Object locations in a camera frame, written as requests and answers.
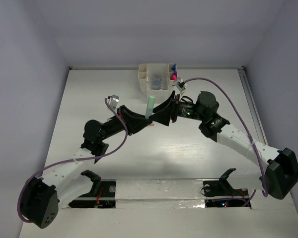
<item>wall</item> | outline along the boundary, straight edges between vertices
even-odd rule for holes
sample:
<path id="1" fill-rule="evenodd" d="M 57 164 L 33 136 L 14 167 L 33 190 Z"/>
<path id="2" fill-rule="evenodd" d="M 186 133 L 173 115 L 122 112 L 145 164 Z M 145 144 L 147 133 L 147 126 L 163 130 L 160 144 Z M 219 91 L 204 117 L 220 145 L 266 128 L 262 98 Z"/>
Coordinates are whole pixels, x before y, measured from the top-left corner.
<path id="1" fill-rule="evenodd" d="M 67 64 L 34 1 L 0 0 L 0 238 L 16 238 L 17 198 L 44 165 Z"/>
<path id="2" fill-rule="evenodd" d="M 284 2 L 246 70 L 268 142 L 298 158 L 298 0 Z M 298 184 L 292 194 L 298 211 Z"/>
<path id="3" fill-rule="evenodd" d="M 283 0 L 37 2 L 70 66 L 241 66 Z"/>

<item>white container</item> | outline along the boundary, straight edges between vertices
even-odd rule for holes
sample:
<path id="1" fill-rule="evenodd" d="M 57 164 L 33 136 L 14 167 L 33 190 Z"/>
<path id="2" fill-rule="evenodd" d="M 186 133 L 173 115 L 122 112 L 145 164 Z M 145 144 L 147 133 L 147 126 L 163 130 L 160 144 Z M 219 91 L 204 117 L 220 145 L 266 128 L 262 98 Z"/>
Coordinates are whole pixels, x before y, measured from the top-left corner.
<path id="1" fill-rule="evenodd" d="M 156 102 L 165 101 L 171 94 L 173 87 L 172 63 L 143 63 L 139 65 L 138 79 L 140 90 L 148 99 L 155 96 Z"/>

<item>green object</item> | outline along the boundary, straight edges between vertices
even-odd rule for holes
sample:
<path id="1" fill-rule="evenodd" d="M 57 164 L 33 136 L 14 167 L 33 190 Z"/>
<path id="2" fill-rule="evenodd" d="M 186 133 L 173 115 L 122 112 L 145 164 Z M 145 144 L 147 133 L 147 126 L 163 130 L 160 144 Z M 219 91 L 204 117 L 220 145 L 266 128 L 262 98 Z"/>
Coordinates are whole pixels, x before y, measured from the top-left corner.
<path id="1" fill-rule="evenodd" d="M 155 101 L 154 96 L 149 96 L 148 97 L 147 110 L 146 110 L 146 115 L 145 115 L 146 119 L 149 119 L 149 117 L 152 115 L 152 110 L 153 110 L 153 107 L 154 107 L 154 101 Z"/>

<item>screw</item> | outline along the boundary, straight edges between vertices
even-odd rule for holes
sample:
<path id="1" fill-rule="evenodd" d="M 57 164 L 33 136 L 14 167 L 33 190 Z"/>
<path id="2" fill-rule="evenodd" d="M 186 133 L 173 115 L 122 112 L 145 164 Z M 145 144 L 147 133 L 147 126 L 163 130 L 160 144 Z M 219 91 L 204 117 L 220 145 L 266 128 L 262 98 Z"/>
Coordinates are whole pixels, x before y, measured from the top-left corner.
<path id="1" fill-rule="evenodd" d="M 113 185 L 110 186 L 110 187 L 109 187 L 109 191 L 110 191 L 110 192 L 115 192 L 115 191 L 116 191 L 116 187 L 113 186 Z"/>

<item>white table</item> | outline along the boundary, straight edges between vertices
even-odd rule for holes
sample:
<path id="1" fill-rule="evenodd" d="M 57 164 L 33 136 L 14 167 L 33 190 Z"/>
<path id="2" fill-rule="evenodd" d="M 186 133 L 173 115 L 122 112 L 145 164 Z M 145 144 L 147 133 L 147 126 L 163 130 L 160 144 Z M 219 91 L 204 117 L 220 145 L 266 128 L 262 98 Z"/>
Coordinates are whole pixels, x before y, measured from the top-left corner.
<path id="1" fill-rule="evenodd" d="M 71 157 L 82 143 L 83 128 L 90 119 L 105 122 L 112 117 L 104 97 L 120 96 L 120 105 L 145 113 L 137 70 L 71 70 L 55 125 L 46 165 Z M 236 69 L 179 69 L 183 79 L 206 77 L 218 83 L 231 97 L 255 139 L 254 118 Z M 220 103 L 219 114 L 242 131 L 242 125 L 221 92 L 210 83 L 188 83 L 186 95 L 197 98 L 210 91 Z M 258 167 L 236 152 L 205 138 L 198 121 L 179 118 L 169 127 L 154 123 L 128 138 L 120 151 L 100 160 L 93 171 L 103 179 L 196 179 L 218 178 L 228 168 L 236 172 Z M 123 132 L 106 140 L 107 151 L 116 148 Z M 288 195 L 279 201 L 252 200 L 252 209 L 242 208 L 157 208 L 62 209 L 46 229 L 24 224 L 20 238 L 75 237 L 277 237 L 298 238 L 298 215 Z"/>

